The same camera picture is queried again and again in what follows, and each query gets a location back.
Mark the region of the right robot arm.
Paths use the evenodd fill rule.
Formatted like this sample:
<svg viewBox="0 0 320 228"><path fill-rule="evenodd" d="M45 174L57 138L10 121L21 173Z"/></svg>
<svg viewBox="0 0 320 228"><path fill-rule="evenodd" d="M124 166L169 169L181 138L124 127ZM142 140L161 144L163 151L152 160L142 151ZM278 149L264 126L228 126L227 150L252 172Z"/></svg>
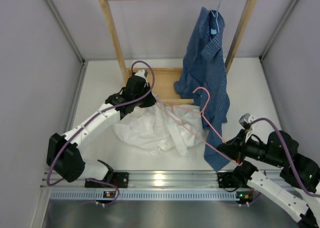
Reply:
<svg viewBox="0 0 320 228"><path fill-rule="evenodd" d="M284 145L275 131L267 142L252 134L246 138L242 129L235 138L220 144L217 149L238 164L232 172L223 176L221 188L251 188L266 196L285 211L300 228L320 226L320 167L310 158L298 152L299 143L291 136L279 131L287 146L292 161L286 156ZM277 167L279 176L298 193L299 197L288 192L269 179L260 169L245 158Z"/></svg>

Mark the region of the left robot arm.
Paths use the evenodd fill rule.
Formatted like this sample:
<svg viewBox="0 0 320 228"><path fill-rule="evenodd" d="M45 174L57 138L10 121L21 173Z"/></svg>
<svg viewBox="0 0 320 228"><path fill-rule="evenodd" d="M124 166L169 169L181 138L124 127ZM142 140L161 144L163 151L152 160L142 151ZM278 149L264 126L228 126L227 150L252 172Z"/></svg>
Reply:
<svg viewBox="0 0 320 228"><path fill-rule="evenodd" d="M113 183L113 168L98 159L85 160L84 151L91 141L113 124L132 113L136 107L149 108L156 103L146 75L134 73L120 92L110 95L100 108L80 125L49 138L46 163L50 172L72 183L94 179L103 188Z"/></svg>

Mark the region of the white shirt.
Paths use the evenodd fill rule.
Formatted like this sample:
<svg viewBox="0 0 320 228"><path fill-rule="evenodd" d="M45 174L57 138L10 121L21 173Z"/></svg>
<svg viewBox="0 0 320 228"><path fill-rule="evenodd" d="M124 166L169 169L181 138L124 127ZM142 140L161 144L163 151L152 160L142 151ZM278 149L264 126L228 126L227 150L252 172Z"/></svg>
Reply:
<svg viewBox="0 0 320 228"><path fill-rule="evenodd" d="M189 149L203 141L200 107L192 104L169 105L158 97L155 105L135 108L113 125L117 138L127 145L155 155L176 149L188 156Z"/></svg>

